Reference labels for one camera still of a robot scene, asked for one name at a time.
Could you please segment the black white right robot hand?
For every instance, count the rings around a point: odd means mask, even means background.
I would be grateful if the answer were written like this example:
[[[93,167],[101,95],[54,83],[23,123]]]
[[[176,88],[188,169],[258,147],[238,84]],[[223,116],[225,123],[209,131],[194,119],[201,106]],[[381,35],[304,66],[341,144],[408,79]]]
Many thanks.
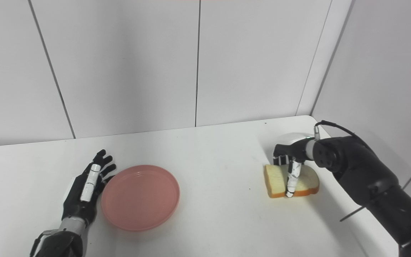
[[[312,160],[307,155],[307,145],[314,140],[309,133],[288,133],[277,138],[273,151],[273,164],[276,166],[288,165],[286,183],[287,197],[293,197],[299,182],[302,165],[307,160]]]

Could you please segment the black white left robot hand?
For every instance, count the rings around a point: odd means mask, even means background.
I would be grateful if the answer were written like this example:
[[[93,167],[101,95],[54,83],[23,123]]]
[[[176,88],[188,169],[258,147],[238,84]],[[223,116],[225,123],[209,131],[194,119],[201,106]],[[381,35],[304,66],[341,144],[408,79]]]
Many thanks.
[[[62,219],[77,217],[81,218],[85,222],[85,226],[88,227],[95,221],[97,215],[97,200],[102,194],[104,188],[113,178],[113,176],[106,176],[116,170],[116,164],[111,164],[113,157],[108,155],[105,149],[96,153],[93,160],[86,166],[84,171],[75,177],[70,192],[63,203]],[[91,193],[89,201],[80,200],[82,191],[85,187],[87,177],[90,173],[90,168],[93,164],[97,164],[101,167],[98,172],[96,185]]]

